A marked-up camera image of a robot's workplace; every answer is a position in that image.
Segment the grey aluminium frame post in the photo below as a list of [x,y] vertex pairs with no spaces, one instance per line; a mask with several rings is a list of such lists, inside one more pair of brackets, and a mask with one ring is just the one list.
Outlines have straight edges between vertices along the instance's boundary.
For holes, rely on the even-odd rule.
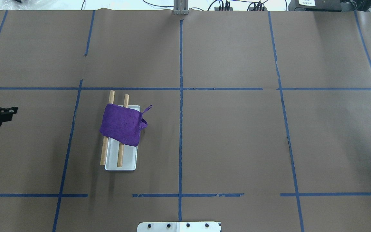
[[174,15],[188,15],[189,14],[188,0],[174,0],[173,14]]

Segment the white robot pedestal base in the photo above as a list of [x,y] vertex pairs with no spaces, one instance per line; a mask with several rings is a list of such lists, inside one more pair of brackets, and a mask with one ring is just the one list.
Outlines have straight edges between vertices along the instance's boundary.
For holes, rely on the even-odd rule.
[[143,222],[137,226],[137,232],[221,232],[220,222]]

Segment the wooden rack rod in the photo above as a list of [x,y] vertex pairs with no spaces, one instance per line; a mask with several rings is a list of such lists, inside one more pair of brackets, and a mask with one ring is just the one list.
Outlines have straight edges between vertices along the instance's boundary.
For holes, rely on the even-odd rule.
[[[113,104],[114,103],[114,97],[115,97],[115,91],[109,91],[108,104]],[[106,164],[106,155],[107,155],[107,150],[108,150],[108,143],[109,143],[109,138],[106,137],[106,136],[103,136],[101,159],[100,159],[100,165],[102,165],[102,166],[104,166]]]
[[[125,94],[123,107],[127,108],[128,105],[129,105],[129,94]],[[125,148],[125,145],[122,142],[119,142],[118,159],[117,159],[117,167],[119,168],[123,166],[124,148]]]

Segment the white towel rack base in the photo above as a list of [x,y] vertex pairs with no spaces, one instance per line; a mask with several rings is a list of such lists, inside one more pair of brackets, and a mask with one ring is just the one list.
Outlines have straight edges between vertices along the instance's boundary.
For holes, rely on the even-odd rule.
[[[135,109],[140,111],[140,106],[130,105],[130,109]],[[112,138],[109,138],[108,141],[108,150],[106,155],[106,164],[104,169],[108,171],[133,171],[137,166],[137,153],[138,146],[128,146],[125,145],[124,155],[123,155],[123,166],[117,167],[118,159],[118,150],[119,150],[119,141],[116,141]]]

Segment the black box with label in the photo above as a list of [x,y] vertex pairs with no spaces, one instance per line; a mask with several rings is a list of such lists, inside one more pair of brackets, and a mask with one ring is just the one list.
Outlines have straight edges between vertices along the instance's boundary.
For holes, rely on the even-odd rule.
[[341,12],[340,0],[292,0],[289,11]]

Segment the purple towel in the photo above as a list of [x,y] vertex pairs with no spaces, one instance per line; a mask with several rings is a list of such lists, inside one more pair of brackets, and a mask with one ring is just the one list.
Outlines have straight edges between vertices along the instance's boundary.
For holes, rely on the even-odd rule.
[[152,107],[150,105],[141,112],[115,104],[107,104],[99,132],[122,144],[136,147],[140,143],[140,132],[148,126],[143,115]]

